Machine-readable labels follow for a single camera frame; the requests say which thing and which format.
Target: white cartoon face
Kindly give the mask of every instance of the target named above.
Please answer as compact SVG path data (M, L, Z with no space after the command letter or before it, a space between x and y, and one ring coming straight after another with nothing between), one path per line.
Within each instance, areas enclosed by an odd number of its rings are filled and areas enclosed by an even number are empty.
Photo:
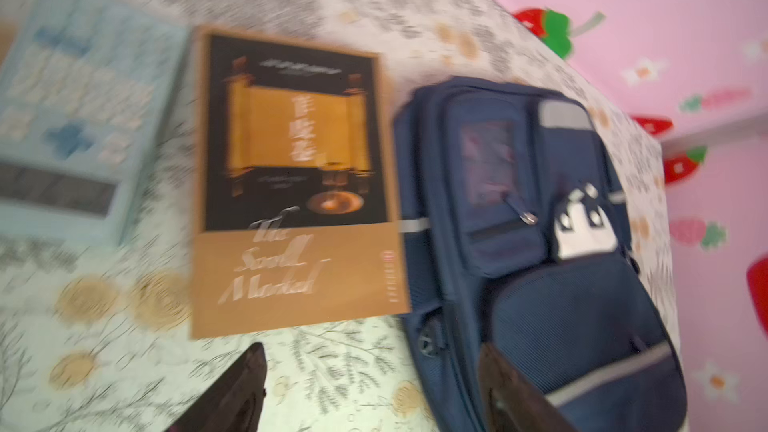
M598 190L591 184L584 188L592 198ZM565 260L583 255L616 250L618 240L605 211L596 206L588 211L582 203L584 193L576 188L568 195L566 212L554 218L554 236L558 241L558 258Z

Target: strawberry wallpaper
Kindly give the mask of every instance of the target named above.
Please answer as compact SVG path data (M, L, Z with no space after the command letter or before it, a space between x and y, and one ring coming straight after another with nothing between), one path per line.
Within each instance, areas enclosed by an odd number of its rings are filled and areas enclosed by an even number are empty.
M694 432L762 432L768 412L768 137L716 146L667 180Z
M768 111L768 0L497 0L661 140Z

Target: floral tablecloth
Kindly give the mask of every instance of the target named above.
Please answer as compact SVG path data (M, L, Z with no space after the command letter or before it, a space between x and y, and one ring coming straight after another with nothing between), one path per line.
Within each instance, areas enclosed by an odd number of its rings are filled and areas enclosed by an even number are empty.
M21 23L31 0L0 0ZM384 53L393 111L450 75L529 82L588 105L627 189L641 278L676 344L658 144L492 0L130 0ZM194 88L187 73L130 242L0 238L0 430L162 430L254 341L260 430L436 430L396 318L191 341L187 297Z

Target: calculator screen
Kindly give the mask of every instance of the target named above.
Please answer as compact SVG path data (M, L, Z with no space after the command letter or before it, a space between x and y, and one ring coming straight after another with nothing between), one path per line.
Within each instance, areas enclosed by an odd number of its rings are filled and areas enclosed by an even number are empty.
M0 199L106 216L115 184L0 162Z

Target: orange flower center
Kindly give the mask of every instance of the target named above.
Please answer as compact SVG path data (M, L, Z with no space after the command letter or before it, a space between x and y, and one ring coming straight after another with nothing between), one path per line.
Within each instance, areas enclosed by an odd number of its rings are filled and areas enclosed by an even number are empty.
M713 375L710 379L710 385L718 390L725 388L725 380L719 375Z

